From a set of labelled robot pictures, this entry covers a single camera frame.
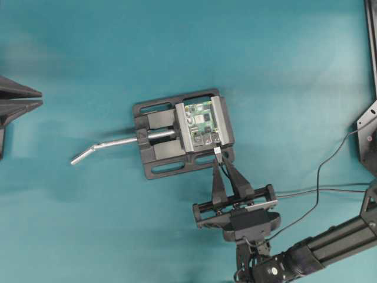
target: teal surface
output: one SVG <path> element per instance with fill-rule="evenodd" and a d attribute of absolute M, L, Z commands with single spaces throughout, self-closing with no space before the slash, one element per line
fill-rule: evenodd
<path fill-rule="evenodd" d="M 232 281 L 235 244 L 198 230 L 191 212 L 210 198 L 211 170 L 146 180 L 135 144 L 70 166 L 88 145 L 129 134 L 134 103 L 219 88 L 236 167 L 284 192 L 315 184 L 375 99 L 363 0 L 2 0 L 0 73 L 45 103 L 9 126 L 0 162 L 6 283 Z M 355 138 L 321 177 L 371 180 Z M 356 216 L 361 199 L 323 193 L 272 252 Z M 282 200 L 282 224 L 314 201 Z M 374 282 L 376 258 L 371 249 L 300 282 Z"/>

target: circuit board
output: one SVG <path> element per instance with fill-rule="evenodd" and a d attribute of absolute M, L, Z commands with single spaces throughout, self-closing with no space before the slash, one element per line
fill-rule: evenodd
<path fill-rule="evenodd" d="M 186 105 L 185 112 L 194 147 L 220 142 L 219 130 L 212 111 L 212 101 Z"/>

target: metal rod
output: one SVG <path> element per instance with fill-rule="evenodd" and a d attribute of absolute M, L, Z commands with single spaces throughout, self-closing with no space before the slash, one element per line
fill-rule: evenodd
<path fill-rule="evenodd" d="M 160 132 L 156 132 L 156 133 L 150 133 L 150 134 L 148 134 L 148 139 L 150 139 L 150 140 L 159 139 L 161 137 L 171 136 L 172 134 L 175 134 L 175 133 L 176 132 L 174 130 L 168 130 L 168 131 L 160 131 Z M 111 147 L 111 146 L 120 146 L 122 144 L 134 143 L 134 142 L 137 142 L 137 138 L 136 137 L 129 137 L 127 139 L 105 141 L 103 143 L 93 144 L 87 150 L 83 151 L 78 156 L 76 156 L 75 158 L 73 158 L 72 161 L 71 161 L 71 165 L 76 165 L 81 160 L 83 160 L 87 156 L 91 155 L 93 152 L 95 152 L 98 149 L 105 149 L 105 148 Z"/>

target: screw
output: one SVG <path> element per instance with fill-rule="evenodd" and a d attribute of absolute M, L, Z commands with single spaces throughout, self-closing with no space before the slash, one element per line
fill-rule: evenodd
<path fill-rule="evenodd" d="M 275 268 L 275 267 L 273 267 L 272 269 L 271 269 L 271 272 L 272 272 L 272 274 L 273 275 L 277 275 L 277 269 Z"/>

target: electronic chip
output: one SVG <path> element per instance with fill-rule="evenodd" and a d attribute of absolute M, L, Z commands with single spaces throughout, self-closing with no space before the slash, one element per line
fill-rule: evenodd
<path fill-rule="evenodd" d="M 209 120 L 211 120 L 209 113 L 204 114 L 204 121 L 208 122 Z"/>
<path fill-rule="evenodd" d="M 195 119 L 196 124 L 204 123 L 204 116 L 202 114 L 201 115 L 195 115 L 194 119 Z"/>
<path fill-rule="evenodd" d="M 198 112 L 203 111 L 203 105 L 202 104 L 196 104 L 196 111 L 198 111 Z"/>
<path fill-rule="evenodd" d="M 194 146 L 202 146 L 203 145 L 203 137 L 197 131 L 192 132 L 193 135 L 193 143 Z"/>

